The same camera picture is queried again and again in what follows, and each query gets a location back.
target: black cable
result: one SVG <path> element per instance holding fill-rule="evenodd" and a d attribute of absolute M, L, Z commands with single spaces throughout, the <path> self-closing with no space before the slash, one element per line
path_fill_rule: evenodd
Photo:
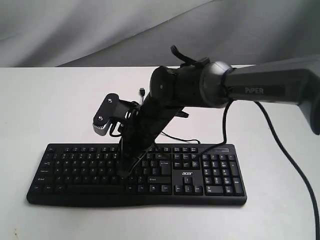
<path fill-rule="evenodd" d="M 222 117 L 222 134 L 223 134 L 223 141 L 220 143 L 217 143 L 215 145 L 212 145 L 208 148 L 206 148 L 205 150 L 203 150 L 202 152 L 199 153 L 199 155 L 206 153 L 214 148 L 220 147 L 222 145 L 225 145 L 227 143 L 227 113 L 228 110 L 230 108 L 230 105 L 234 102 L 234 100 L 230 100 L 227 105 L 225 106 L 225 109 L 223 111 L 223 117 Z"/>
<path fill-rule="evenodd" d="M 258 105 L 258 107 L 260 108 L 260 110 L 262 111 L 266 122 L 269 125 L 270 131 L 272 133 L 272 136 L 275 140 L 275 142 L 278 144 L 279 148 L 281 149 L 281 151 L 283 152 L 283 154 L 286 156 L 286 158 L 289 160 L 289 162 L 293 165 L 293 167 L 295 168 L 295 170 L 299 173 L 299 175 L 301 176 L 302 180 L 304 181 L 306 188 L 309 191 L 310 197 L 311 197 L 311 201 L 312 201 L 312 206 L 313 206 L 313 211 L 314 211 L 314 222 L 315 222 L 315 239 L 316 240 L 320 240 L 320 229 L 319 229 L 319 210 L 318 210 L 318 205 L 317 205 L 317 200 L 316 200 L 316 196 L 315 193 L 310 185 L 310 182 L 308 181 L 306 175 L 304 174 L 304 172 L 300 169 L 300 167 L 298 166 L 298 164 L 294 161 L 294 159 L 290 156 L 290 154 L 287 152 L 287 150 L 285 149 L 285 147 L 282 145 L 280 139 L 278 138 L 276 131 L 274 129 L 274 126 L 270 120 L 270 117 L 267 113 L 267 111 L 265 110 L 265 108 L 261 105 L 260 102 L 255 101 L 255 104 Z"/>
<path fill-rule="evenodd" d="M 190 140 L 187 140 L 187 139 L 182 139 L 182 138 L 178 138 L 178 137 L 175 137 L 175 136 L 170 136 L 169 134 L 165 133 L 165 132 L 161 132 L 163 135 L 165 135 L 166 137 L 168 138 L 171 138 L 171 139 L 174 139 L 174 140 L 178 140 L 178 141 L 181 141 L 181 142 L 197 142 L 198 144 L 201 144 L 201 142 L 198 140 L 198 139 L 190 139 Z"/>

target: shift key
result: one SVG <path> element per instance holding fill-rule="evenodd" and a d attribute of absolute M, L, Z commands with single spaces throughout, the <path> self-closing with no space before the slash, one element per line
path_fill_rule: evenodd
<path fill-rule="evenodd" d="M 170 184 L 170 176 L 148 176 L 148 184 Z"/>
<path fill-rule="evenodd" d="M 162 175 L 171 175 L 171 162 L 170 161 L 159 161 Z"/>

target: robotic arm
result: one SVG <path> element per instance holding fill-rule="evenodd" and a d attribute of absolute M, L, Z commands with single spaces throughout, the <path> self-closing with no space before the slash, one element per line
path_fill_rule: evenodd
<path fill-rule="evenodd" d="M 179 68 L 160 66 L 151 76 L 142 105 L 106 96 L 93 118 L 94 131 L 121 136 L 121 158 L 128 171 L 184 107 L 224 108 L 230 99 L 298 105 L 311 130 L 320 134 L 320 56 L 295 58 L 244 68 L 209 58 L 195 61 L 175 46 Z M 113 132 L 120 123 L 118 132 Z"/>

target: white table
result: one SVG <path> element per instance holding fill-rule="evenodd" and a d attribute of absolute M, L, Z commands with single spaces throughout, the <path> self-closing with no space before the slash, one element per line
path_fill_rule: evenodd
<path fill-rule="evenodd" d="M 67 208 L 30 205 L 26 194 L 48 143 L 115 143 L 92 119 L 108 93 L 139 100 L 154 67 L 0 68 L 0 234 L 4 240 L 314 239 L 309 193 L 252 102 L 227 117 L 247 202 L 234 206 Z M 320 199 L 320 137 L 297 106 L 264 104 L 289 153 Z M 185 108 L 165 132 L 202 143 L 222 140 L 223 109 Z M 158 143 L 174 143 L 159 136 Z"/>

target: keyboard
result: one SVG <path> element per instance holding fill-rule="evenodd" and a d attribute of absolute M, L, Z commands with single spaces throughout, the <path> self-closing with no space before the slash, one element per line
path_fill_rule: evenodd
<path fill-rule="evenodd" d="M 157 144 L 130 176 L 117 175 L 118 144 L 52 143 L 26 199 L 66 207 L 243 205 L 247 201 L 235 147 Z"/>

